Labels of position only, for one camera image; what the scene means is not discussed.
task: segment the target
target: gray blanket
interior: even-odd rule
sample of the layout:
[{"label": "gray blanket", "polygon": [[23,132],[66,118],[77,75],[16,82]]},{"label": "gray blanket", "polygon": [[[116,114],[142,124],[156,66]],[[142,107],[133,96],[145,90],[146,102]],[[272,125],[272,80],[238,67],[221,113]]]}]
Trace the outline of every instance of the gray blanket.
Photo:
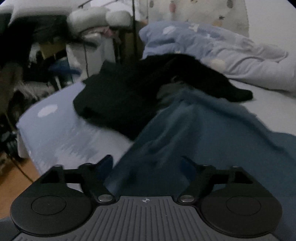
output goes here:
[{"label": "gray blanket", "polygon": [[116,195],[172,196],[189,184],[182,156],[217,169],[241,166],[281,203],[274,235],[296,240],[296,137],[268,130],[244,107],[184,90],[122,157],[106,187]]}]

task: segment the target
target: circular cover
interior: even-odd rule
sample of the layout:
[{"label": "circular cover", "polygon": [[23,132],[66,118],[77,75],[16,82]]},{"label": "circular cover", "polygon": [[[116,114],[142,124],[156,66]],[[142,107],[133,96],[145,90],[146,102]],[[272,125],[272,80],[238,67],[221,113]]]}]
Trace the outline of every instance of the circular cover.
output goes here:
[{"label": "circular cover", "polygon": [[28,188],[14,200],[10,215],[25,233],[58,235],[82,225],[91,214],[91,201],[82,192],[58,183]]},{"label": "circular cover", "polygon": [[217,190],[200,206],[202,218],[213,229],[232,237],[260,237],[274,231],[282,209],[274,197],[228,196]]}]

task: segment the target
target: silver bolt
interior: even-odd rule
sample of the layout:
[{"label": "silver bolt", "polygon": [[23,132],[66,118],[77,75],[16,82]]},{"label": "silver bolt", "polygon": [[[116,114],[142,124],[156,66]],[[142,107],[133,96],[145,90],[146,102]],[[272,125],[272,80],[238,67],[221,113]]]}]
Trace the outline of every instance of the silver bolt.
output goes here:
[{"label": "silver bolt", "polygon": [[113,197],[109,194],[103,194],[101,196],[98,197],[98,200],[101,202],[109,202],[113,199]]},{"label": "silver bolt", "polygon": [[180,200],[182,202],[193,202],[194,201],[194,197],[191,195],[183,195],[180,197]]}]

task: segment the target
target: wooden floor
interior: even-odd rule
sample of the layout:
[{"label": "wooden floor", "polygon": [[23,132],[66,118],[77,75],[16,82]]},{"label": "wooden floor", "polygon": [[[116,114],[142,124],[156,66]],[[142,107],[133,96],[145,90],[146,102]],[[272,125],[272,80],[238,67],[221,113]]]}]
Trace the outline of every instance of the wooden floor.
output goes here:
[{"label": "wooden floor", "polygon": [[[31,160],[19,166],[32,180],[38,179],[39,174]],[[4,167],[0,175],[0,219],[9,216],[12,201],[30,185],[31,182],[12,163]]]}]

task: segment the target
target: gray ribbed plate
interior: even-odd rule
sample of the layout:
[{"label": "gray ribbed plate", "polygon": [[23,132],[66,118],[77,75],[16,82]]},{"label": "gray ribbed plate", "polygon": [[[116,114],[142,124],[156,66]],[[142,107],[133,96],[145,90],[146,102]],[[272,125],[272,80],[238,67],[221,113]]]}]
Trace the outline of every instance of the gray ribbed plate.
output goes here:
[{"label": "gray ribbed plate", "polygon": [[171,197],[126,197],[98,207],[91,218],[71,233],[34,237],[21,233],[14,241],[278,241],[228,237],[208,227],[193,207],[176,204]]}]

